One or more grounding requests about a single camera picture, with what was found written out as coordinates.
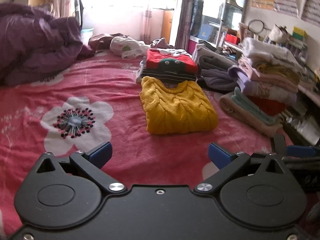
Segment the floral bedsheet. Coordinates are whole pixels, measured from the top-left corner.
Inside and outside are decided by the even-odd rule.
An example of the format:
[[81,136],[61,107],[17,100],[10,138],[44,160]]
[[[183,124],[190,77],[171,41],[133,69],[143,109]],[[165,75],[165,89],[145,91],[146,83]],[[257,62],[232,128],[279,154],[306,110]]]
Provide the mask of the floral bedsheet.
[[15,192],[43,152],[56,156],[88,151],[111,141],[113,157],[102,170],[128,187],[189,184],[217,171],[207,156],[218,142],[231,152],[269,152],[270,140],[227,116],[218,93],[205,91],[219,116],[210,132],[152,135],[135,83],[141,58],[122,60],[112,52],[75,62],[53,78],[0,88],[0,237],[21,222]]

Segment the red folded cloth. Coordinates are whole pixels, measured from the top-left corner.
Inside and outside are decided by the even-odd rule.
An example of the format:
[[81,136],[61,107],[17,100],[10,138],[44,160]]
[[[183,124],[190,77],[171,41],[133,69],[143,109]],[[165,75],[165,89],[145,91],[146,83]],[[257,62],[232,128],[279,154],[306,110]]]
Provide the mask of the red folded cloth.
[[278,101],[264,99],[264,98],[256,98],[252,96],[247,96],[249,100],[255,103],[263,112],[270,116],[275,116],[282,111],[284,111],[287,107],[284,103],[280,103]]
[[147,51],[146,68],[177,73],[197,73],[197,64],[185,54],[178,56],[161,54],[157,49]]

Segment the black ring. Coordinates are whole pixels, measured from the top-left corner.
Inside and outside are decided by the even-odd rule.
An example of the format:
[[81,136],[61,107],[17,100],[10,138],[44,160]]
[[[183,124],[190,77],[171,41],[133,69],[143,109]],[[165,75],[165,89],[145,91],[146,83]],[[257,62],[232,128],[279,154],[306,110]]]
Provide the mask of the black ring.
[[[259,31],[259,32],[254,32],[254,31],[252,31],[252,30],[250,29],[250,24],[253,23],[253,22],[261,22],[261,23],[262,23],[262,29],[261,29],[261,31]],[[253,19],[253,20],[251,20],[251,21],[248,23],[248,29],[249,29],[249,31],[251,31],[251,32],[254,33],[254,34],[262,33],[262,32],[265,30],[264,22],[263,22],[262,20]]]

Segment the circular cover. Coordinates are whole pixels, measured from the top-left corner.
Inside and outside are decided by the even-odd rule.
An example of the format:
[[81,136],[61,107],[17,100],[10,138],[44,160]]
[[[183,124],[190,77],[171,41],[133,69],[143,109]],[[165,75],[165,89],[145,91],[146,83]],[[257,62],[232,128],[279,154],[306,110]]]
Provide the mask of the circular cover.
[[223,207],[243,223],[274,228],[296,221],[306,207],[306,196],[294,180],[264,172],[228,182],[220,191]]
[[61,228],[85,219],[99,206],[101,192],[93,182],[50,173],[42,173],[40,179],[22,184],[18,190],[15,207],[22,221],[39,227]]

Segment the cable knit pattern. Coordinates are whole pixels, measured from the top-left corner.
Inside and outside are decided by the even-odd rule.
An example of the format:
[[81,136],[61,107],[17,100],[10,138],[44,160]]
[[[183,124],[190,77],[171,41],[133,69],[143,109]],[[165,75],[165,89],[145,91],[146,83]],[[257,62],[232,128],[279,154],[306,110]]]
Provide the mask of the cable knit pattern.
[[160,80],[146,76],[141,85],[148,132],[184,134],[217,127],[217,113],[196,82],[184,81],[169,89]]

